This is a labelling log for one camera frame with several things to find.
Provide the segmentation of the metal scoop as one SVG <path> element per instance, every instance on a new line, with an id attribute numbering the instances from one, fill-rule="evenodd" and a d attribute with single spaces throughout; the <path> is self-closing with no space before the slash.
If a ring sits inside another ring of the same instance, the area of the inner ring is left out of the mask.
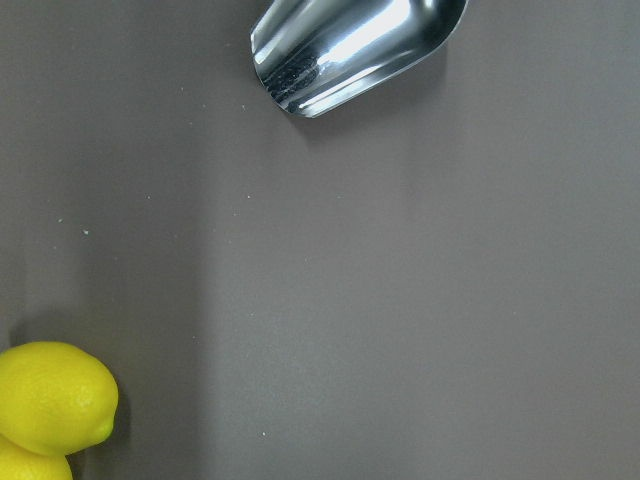
<path id="1" fill-rule="evenodd" d="M 316 118 L 440 50 L 467 9 L 451 1 L 274 1 L 250 32 L 254 70 L 283 111 Z"/>

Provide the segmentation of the yellow lemon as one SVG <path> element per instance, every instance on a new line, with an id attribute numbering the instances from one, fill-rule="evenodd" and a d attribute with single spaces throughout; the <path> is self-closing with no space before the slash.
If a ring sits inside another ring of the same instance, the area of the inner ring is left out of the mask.
<path id="1" fill-rule="evenodd" d="M 1 438 L 1 478 L 6 480 L 72 480 L 64 456 L 44 456 Z"/>
<path id="2" fill-rule="evenodd" d="M 110 370 L 71 344 L 36 341 L 1 353 L 1 434 L 26 450 L 66 456 L 104 442 L 118 402 Z"/>

